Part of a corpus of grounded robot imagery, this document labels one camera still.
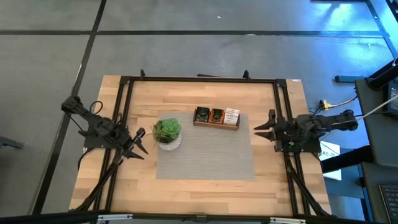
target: succulent plant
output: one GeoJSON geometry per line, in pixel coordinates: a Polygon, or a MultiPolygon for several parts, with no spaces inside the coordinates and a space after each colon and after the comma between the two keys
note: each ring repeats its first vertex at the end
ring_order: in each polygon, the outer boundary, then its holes
{"type": "Polygon", "coordinates": [[[169,118],[156,122],[152,128],[152,134],[157,142],[167,144],[177,139],[180,130],[181,125],[177,119],[169,118]]]}

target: potted plant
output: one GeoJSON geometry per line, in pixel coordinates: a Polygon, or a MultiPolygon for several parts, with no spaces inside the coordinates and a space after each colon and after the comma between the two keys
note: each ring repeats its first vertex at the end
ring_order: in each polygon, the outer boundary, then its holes
{"type": "Polygon", "coordinates": [[[175,118],[156,122],[152,134],[161,149],[171,151],[181,144],[181,125],[175,118]]]}

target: gray placemat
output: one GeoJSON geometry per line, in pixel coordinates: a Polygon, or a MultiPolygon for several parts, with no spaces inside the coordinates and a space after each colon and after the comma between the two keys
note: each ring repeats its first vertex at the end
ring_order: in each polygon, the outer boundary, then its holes
{"type": "Polygon", "coordinates": [[[161,116],[161,119],[166,118],[178,119],[182,127],[182,142],[173,151],[158,148],[158,179],[254,179],[249,119],[246,114],[241,114],[237,131],[194,126],[193,113],[167,113],[161,116]]]}

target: wooden table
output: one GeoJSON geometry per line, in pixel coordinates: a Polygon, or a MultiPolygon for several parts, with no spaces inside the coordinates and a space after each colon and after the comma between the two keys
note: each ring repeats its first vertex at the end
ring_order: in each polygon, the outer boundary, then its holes
{"type": "MultiPolygon", "coordinates": [[[[120,76],[103,78],[98,100],[104,104],[101,116],[112,117],[120,76]]],[[[308,113],[300,80],[287,80],[293,116],[308,113]]],[[[283,93],[280,100],[284,116],[283,93]]],[[[282,153],[274,152],[274,142],[254,135],[253,128],[267,121],[275,109],[271,84],[135,81],[127,125],[132,133],[150,127],[165,111],[193,111],[197,106],[235,108],[249,115],[255,180],[160,180],[156,179],[157,147],[151,136],[143,139],[149,151],[145,160],[125,159],[119,167],[112,212],[176,213],[208,215],[291,216],[289,188],[282,153]]],[[[79,206],[100,176],[104,149],[95,149],[81,162],[70,208],[79,206]]],[[[305,183],[323,209],[331,212],[320,163],[311,154],[301,155],[305,183]]],[[[104,208],[108,186],[103,190],[104,208]]],[[[296,187],[299,211],[300,191],[296,187]]]]}

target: keyboard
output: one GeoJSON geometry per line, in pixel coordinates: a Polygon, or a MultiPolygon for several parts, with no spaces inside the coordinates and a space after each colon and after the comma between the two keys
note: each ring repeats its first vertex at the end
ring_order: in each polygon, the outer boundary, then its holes
{"type": "Polygon", "coordinates": [[[380,185],[379,187],[390,223],[398,223],[398,185],[380,185]]]}

